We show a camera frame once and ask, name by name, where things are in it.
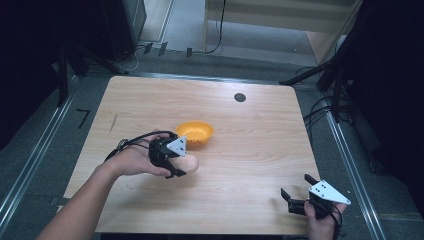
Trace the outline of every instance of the forearm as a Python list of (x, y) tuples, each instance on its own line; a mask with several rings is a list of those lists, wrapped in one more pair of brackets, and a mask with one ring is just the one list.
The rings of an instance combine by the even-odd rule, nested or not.
[(91, 239), (118, 176), (111, 164), (98, 166), (37, 239)]

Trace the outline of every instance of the orange bowl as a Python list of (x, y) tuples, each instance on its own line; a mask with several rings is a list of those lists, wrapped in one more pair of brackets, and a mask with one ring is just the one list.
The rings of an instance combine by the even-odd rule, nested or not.
[(212, 136), (211, 125), (201, 121), (185, 122), (180, 124), (176, 132), (179, 137), (186, 136), (188, 143), (206, 143)]

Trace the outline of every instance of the round hole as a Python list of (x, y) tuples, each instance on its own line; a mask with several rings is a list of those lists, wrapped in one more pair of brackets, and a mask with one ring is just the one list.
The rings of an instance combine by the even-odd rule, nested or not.
[(236, 95), (234, 95), (234, 99), (237, 102), (244, 102), (246, 101), (246, 96), (243, 93), (237, 93)]

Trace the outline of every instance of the wooden table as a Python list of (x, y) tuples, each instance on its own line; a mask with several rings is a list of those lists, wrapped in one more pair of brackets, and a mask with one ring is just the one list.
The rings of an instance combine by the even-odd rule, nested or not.
[[(244, 102), (234, 96), (243, 93)], [(188, 153), (199, 169), (181, 178), (121, 177), (97, 232), (304, 234), (306, 219), (288, 213), (280, 188), (308, 197), (305, 173), (319, 179), (294, 90), (286, 86), (114, 77), (65, 197), (88, 179), (123, 138), (155, 128), (175, 131), (202, 120), (215, 132)]]

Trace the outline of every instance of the human hand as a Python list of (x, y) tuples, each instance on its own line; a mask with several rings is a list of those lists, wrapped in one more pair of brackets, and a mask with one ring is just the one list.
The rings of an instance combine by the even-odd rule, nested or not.
[[(336, 210), (333, 215), (340, 221), (341, 214), (346, 209), (347, 205), (342, 203), (337, 203), (334, 205)], [(331, 216), (327, 216), (323, 219), (316, 219), (315, 208), (312, 206), (309, 201), (305, 202), (304, 205), (305, 214), (308, 219), (308, 237), (309, 240), (332, 240), (334, 235), (334, 228), (336, 223)]]
[(110, 166), (114, 173), (119, 176), (129, 176), (141, 173), (150, 173), (155, 176), (170, 176), (171, 173), (165, 168), (154, 166), (149, 158), (149, 142), (157, 138), (168, 138), (167, 133), (155, 134), (140, 140), (137, 145), (128, 146), (122, 152), (110, 158), (104, 164)]

